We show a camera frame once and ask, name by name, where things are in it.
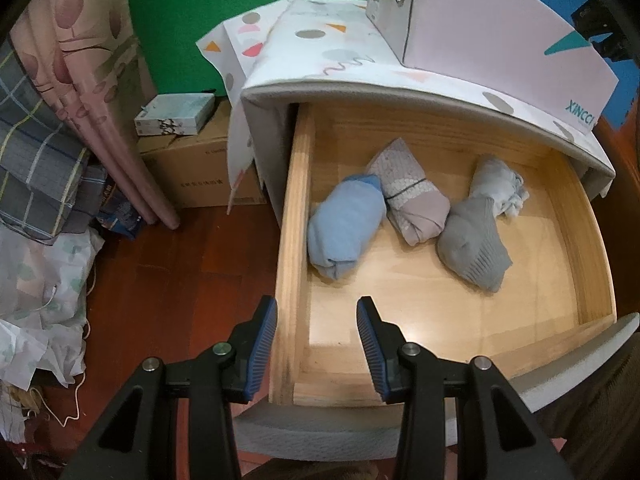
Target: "curtain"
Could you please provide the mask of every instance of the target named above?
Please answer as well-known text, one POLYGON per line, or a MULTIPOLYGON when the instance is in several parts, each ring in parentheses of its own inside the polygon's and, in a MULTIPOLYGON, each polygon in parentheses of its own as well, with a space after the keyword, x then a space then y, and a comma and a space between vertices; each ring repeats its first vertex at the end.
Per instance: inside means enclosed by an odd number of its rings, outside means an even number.
POLYGON ((155 89, 128 0, 32 0, 11 31, 43 100, 98 157, 149 224, 178 215, 142 162, 134 121, 155 89))

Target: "teal triangle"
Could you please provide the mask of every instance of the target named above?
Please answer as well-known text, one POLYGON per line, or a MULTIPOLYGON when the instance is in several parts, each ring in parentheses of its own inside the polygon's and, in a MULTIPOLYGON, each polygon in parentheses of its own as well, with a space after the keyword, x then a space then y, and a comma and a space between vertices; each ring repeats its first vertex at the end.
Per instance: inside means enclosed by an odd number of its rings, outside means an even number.
POLYGON ((564 38, 556 41, 553 45, 546 49, 545 56, 555 54, 556 52, 562 52, 563 50, 582 48, 584 46, 591 46, 591 43, 585 40, 579 32, 574 30, 573 32, 569 32, 564 38))

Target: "white small box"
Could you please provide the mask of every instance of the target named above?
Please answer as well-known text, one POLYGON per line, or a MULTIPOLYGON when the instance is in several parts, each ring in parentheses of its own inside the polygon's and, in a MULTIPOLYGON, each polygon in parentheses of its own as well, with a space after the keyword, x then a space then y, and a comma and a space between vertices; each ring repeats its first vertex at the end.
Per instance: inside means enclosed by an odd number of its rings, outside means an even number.
POLYGON ((139 136, 196 135, 213 112, 213 94, 160 94, 136 117, 139 136))
POLYGON ((400 62, 511 95, 589 132, 618 79, 539 0, 367 0, 400 62))

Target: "drawer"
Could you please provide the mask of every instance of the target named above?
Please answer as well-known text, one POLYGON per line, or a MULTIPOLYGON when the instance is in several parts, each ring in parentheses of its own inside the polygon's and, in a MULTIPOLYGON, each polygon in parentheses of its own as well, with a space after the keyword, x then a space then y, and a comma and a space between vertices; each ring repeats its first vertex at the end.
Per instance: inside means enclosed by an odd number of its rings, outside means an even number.
POLYGON ((278 328, 270 400, 305 406, 375 406, 356 328, 371 296, 382 319, 438 357, 490 356, 512 378, 583 345, 616 320, 609 263, 587 195, 565 155, 508 122, 371 102, 300 105, 278 256, 278 328), (452 203, 468 195, 478 158, 492 153, 525 181, 519 216, 497 219, 513 265, 485 293, 444 267, 435 240, 409 247, 385 218, 354 270, 336 282, 308 263, 310 211, 344 177, 361 173, 402 137, 452 203))

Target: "fabric pile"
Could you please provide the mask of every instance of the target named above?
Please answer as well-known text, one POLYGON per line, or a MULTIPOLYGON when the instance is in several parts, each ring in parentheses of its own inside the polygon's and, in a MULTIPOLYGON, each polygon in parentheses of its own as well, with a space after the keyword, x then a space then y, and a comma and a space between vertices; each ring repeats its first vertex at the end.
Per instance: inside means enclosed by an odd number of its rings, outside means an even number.
POLYGON ((44 244, 83 233, 106 171, 43 101, 9 41, 0 46, 0 219, 44 244))
MULTIPOLYGON (((84 371, 86 281, 103 243, 89 228, 82 234, 59 234, 48 246, 0 224, 3 384, 29 390, 39 368, 69 386, 84 371)), ((0 412, 4 413, 0 432, 5 439, 24 442, 20 409, 0 398, 0 412)))
POLYGON ((529 197, 518 173, 483 155, 469 197, 451 207, 402 139, 388 144, 366 171, 338 184, 309 220, 309 261, 320 274, 338 280, 354 269, 386 209, 410 246, 437 237, 436 252, 446 267, 482 290, 500 289, 513 262, 495 218, 517 216, 529 197))

